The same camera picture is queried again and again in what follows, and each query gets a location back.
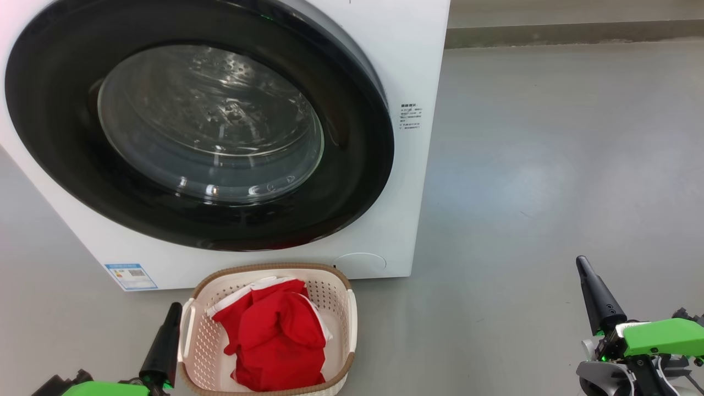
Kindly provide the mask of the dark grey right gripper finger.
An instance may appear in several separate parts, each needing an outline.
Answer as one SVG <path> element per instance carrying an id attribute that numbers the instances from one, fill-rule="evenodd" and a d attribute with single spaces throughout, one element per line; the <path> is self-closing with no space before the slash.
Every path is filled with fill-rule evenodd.
<path id="1" fill-rule="evenodd" d="M 576 258 L 580 286 L 586 307 L 589 326 L 593 335 L 613 331 L 616 325 L 625 323 L 627 315 L 616 298 L 584 255 Z"/>

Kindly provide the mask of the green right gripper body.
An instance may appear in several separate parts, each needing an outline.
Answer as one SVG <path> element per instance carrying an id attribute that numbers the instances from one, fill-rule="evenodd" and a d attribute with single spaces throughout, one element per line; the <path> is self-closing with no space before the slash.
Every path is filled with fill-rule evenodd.
<path id="1" fill-rule="evenodd" d="M 702 361 L 703 329 L 699 322 L 669 318 L 656 322 L 626 322 L 598 341 L 583 340 L 586 361 L 624 361 L 636 356 L 674 354 Z"/>

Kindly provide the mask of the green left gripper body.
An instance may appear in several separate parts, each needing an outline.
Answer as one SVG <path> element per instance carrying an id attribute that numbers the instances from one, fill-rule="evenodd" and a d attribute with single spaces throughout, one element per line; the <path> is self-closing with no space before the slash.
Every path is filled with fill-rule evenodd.
<path id="1" fill-rule="evenodd" d="M 144 384 L 104 381 L 85 381 L 72 385 L 61 395 L 169 395 L 174 380 L 157 381 L 152 378 Z"/>

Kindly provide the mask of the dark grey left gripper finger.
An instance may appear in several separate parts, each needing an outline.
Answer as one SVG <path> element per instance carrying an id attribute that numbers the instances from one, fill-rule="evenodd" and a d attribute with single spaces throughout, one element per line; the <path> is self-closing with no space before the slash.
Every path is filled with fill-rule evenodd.
<path id="1" fill-rule="evenodd" d="M 169 306 L 152 343 L 139 378 L 146 388 L 173 388 L 178 368 L 179 335 L 183 306 L 174 302 Z"/>

